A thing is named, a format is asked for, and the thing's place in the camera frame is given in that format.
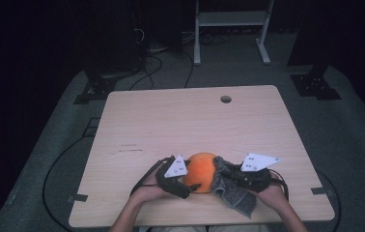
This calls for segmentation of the person's left hand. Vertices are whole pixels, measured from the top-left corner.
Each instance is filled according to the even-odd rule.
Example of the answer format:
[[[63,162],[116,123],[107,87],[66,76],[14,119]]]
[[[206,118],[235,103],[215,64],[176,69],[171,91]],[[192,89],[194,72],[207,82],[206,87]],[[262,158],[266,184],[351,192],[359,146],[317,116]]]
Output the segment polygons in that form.
[[[167,196],[169,193],[157,185],[155,174],[152,173],[144,180],[143,185],[131,195],[131,198],[137,202],[146,203]]]

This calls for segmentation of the grey fluffy cloth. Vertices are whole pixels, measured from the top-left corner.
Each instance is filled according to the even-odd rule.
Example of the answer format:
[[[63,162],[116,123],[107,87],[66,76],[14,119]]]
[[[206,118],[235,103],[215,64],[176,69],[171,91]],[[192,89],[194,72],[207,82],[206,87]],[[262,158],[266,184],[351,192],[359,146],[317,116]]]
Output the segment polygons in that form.
[[[250,218],[256,206],[256,197],[246,189],[222,177],[222,173],[226,173],[227,165],[232,163],[220,156],[217,156],[213,163],[215,173],[211,184],[211,192],[219,196],[231,209]]]

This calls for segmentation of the orange ball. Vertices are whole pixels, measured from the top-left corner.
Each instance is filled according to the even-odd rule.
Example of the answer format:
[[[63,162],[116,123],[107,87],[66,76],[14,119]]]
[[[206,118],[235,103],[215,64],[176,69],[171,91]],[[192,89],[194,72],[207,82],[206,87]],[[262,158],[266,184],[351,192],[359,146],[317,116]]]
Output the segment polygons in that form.
[[[211,184],[215,173],[213,160],[216,158],[212,153],[197,153],[192,155],[186,166],[188,173],[182,178],[187,186],[199,185],[197,193],[211,192]]]

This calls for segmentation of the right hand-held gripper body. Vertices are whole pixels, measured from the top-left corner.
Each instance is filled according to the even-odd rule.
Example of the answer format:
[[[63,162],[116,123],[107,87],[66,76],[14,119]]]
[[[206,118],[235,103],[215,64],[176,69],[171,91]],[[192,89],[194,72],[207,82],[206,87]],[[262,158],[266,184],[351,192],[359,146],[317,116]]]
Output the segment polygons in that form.
[[[272,182],[268,168],[280,161],[277,157],[248,153],[239,168],[238,185],[256,192],[263,191]]]

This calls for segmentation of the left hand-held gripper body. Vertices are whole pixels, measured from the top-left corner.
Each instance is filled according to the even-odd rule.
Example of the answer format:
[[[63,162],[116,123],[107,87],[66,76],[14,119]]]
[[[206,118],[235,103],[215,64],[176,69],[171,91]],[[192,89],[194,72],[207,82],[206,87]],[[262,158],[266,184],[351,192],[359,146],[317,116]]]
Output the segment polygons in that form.
[[[164,191],[185,199],[191,193],[191,188],[180,181],[188,173],[185,161],[181,155],[167,158],[158,168],[155,177],[157,185]]]

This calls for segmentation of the person's right hand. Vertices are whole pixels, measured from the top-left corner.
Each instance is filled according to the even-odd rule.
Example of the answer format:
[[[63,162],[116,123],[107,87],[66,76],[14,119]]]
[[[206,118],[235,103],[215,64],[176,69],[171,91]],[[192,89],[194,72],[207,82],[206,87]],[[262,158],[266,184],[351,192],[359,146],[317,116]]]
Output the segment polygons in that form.
[[[261,192],[257,192],[256,196],[270,209],[279,213],[288,206],[288,200],[279,184],[272,184]]]

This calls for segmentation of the black floor tape outline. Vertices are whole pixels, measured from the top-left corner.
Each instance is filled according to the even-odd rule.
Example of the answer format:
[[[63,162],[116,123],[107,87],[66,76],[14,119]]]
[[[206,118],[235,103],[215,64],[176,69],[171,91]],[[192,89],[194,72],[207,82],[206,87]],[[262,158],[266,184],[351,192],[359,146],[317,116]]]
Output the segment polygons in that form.
[[[82,136],[83,137],[95,137],[98,131],[98,125],[100,122],[100,118],[92,117],[89,119],[86,128],[84,129]]]

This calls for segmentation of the grey tape strip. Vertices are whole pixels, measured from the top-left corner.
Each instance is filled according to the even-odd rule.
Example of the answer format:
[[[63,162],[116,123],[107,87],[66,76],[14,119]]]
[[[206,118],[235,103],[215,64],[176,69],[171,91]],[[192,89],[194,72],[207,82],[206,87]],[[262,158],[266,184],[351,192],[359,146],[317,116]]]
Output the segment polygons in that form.
[[[87,199],[88,199],[88,195],[75,194],[75,195],[70,195],[68,197],[68,202],[70,202],[70,203],[74,203],[75,201],[86,202]]]
[[[311,188],[311,191],[314,195],[319,195],[319,194],[326,194],[326,195],[332,195],[333,191],[330,188]]]

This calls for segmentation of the black stand base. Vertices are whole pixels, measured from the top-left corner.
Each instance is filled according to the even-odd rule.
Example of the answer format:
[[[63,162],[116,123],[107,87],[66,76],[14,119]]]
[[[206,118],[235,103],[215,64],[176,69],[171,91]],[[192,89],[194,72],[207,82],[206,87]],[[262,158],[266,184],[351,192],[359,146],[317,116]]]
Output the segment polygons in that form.
[[[341,99],[337,91],[331,88],[322,76],[293,74],[291,80],[301,97],[315,97],[319,101]]]
[[[115,78],[87,77],[83,91],[76,96],[74,104],[87,104],[90,101],[106,100],[108,95],[115,90]]]

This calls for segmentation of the white metal desk frame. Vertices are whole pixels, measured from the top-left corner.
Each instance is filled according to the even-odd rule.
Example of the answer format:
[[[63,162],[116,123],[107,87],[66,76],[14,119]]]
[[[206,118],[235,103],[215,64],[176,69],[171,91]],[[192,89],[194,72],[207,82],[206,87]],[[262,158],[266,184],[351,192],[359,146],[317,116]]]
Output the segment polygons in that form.
[[[265,48],[267,29],[269,26],[275,0],[268,0],[267,8],[262,11],[247,12],[201,12],[200,0],[195,3],[195,26],[193,64],[201,64],[200,29],[203,27],[235,27],[235,26],[261,26],[262,32],[256,39],[263,63],[270,64],[270,58]]]

